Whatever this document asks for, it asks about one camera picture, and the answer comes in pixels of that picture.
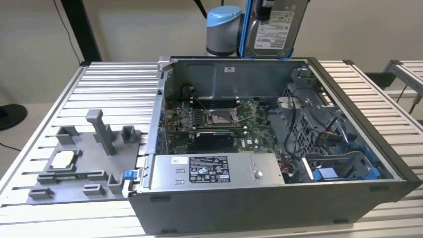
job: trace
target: black pole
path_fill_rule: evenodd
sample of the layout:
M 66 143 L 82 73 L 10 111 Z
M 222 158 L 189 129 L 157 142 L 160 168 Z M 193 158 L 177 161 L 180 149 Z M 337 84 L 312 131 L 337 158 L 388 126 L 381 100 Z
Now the black pole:
M 61 0 L 78 48 L 85 61 L 101 61 L 82 0 Z

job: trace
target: floor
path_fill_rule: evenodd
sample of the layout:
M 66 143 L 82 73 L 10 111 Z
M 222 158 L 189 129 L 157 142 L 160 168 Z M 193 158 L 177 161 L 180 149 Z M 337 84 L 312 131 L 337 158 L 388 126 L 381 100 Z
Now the floor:
M 25 120 L 13 128 L 0 131 L 0 142 L 21 149 L 31 136 L 53 103 L 22 104 L 27 110 Z M 0 146 L 0 178 L 10 166 L 18 152 Z

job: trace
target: gray plastic part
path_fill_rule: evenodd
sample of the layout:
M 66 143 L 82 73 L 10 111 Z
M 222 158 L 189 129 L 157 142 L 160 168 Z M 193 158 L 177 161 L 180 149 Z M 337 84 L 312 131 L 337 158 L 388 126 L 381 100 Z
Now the gray plastic part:
M 105 173 L 104 170 L 90 171 L 90 172 L 96 172 L 96 174 L 86 176 L 89 181 L 106 181 L 108 174 Z
M 104 196 L 105 190 L 100 184 L 86 184 L 83 186 L 82 193 L 85 196 Z
M 120 175 L 118 181 L 116 181 L 113 175 L 108 177 L 106 186 L 110 189 L 112 194 L 121 194 L 124 188 L 124 175 Z
M 43 174 L 38 174 L 37 182 L 39 184 L 54 184 L 54 183 L 57 183 L 57 180 L 54 179 L 51 174 L 43 173 Z
M 124 143 L 133 143 L 138 140 L 138 136 L 132 125 L 122 126 L 121 139 L 124 140 Z
M 74 126 L 62 126 L 59 127 L 55 138 L 58 143 L 62 145 L 73 145 L 74 142 L 71 140 L 71 136 L 77 136 L 78 132 L 74 129 Z
M 136 166 L 141 141 L 141 132 L 134 130 L 134 133 L 137 140 L 133 143 L 128 143 L 122 140 L 121 132 L 113 132 L 116 139 L 112 143 L 117 152 L 113 156 L 105 155 L 101 145 L 97 144 L 93 138 L 94 133 L 91 132 L 79 133 L 78 136 L 73 136 L 74 145 L 61 145 L 58 143 L 43 171 L 38 174 L 37 183 L 33 187 L 33 189 L 49 188 L 53 194 L 47 199 L 33 199 L 29 196 L 26 204 L 38 205 L 125 200 L 121 193 L 122 174 Z M 59 151 L 78 150 L 81 150 L 81 155 L 73 164 L 69 165 L 67 170 L 46 173 L 46 171 L 50 171 L 50 163 L 54 155 Z M 89 184 L 100 184 L 104 189 L 104 195 L 86 196 L 82 190 L 83 186 Z
M 27 196 L 34 199 L 49 199 L 51 198 L 51 190 L 49 188 L 42 188 L 42 189 L 31 189 L 27 193 Z
M 102 111 L 100 109 L 90 109 L 86 113 L 86 121 L 91 124 L 96 132 L 96 140 L 100 141 L 106 155 L 114 155 L 116 149 L 113 147 L 112 141 L 112 130 L 105 127 L 102 120 Z

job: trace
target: power supply label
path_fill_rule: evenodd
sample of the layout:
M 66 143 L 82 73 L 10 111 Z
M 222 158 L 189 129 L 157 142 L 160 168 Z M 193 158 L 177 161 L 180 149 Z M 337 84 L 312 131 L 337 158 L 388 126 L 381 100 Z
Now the power supply label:
M 189 157 L 189 182 L 230 182 L 226 156 Z

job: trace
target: hard drive label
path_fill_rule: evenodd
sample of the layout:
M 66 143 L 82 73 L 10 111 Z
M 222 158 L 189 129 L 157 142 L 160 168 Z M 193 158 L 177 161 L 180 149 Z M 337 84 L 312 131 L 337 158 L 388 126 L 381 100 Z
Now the hard drive label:
M 293 20 L 293 11 L 272 11 L 269 21 L 261 21 L 253 48 L 282 50 Z
M 189 157 L 189 182 L 230 182 L 226 156 Z

